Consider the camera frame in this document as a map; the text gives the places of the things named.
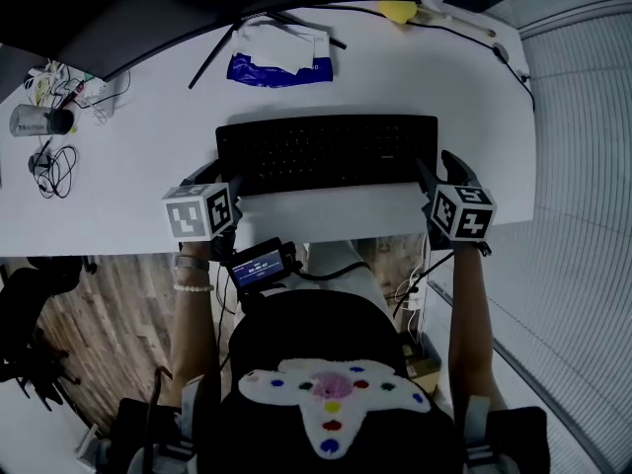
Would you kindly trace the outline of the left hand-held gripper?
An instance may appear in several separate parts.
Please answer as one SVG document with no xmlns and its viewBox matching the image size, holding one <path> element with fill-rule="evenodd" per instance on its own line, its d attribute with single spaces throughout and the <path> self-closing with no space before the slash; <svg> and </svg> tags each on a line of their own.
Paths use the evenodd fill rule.
<svg viewBox="0 0 632 474">
<path fill-rule="evenodd" d="M 201 166 L 162 198 L 172 239 L 180 245 L 208 242 L 210 259 L 227 262 L 233 255 L 243 214 L 238 206 L 245 176 L 224 181 L 220 160 Z"/>
</svg>

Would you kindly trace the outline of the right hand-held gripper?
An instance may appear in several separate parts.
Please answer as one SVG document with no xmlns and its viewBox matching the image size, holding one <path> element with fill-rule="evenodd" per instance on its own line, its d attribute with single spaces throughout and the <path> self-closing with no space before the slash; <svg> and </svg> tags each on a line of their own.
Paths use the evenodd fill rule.
<svg viewBox="0 0 632 474">
<path fill-rule="evenodd" d="M 441 151 L 448 184 L 439 184 L 421 158 L 416 159 L 418 183 L 429 203 L 423 208 L 433 251 L 469 244 L 482 255 L 491 255 L 486 242 L 496 213 L 496 203 L 487 189 L 480 187 L 476 173 L 458 156 Z"/>
</svg>

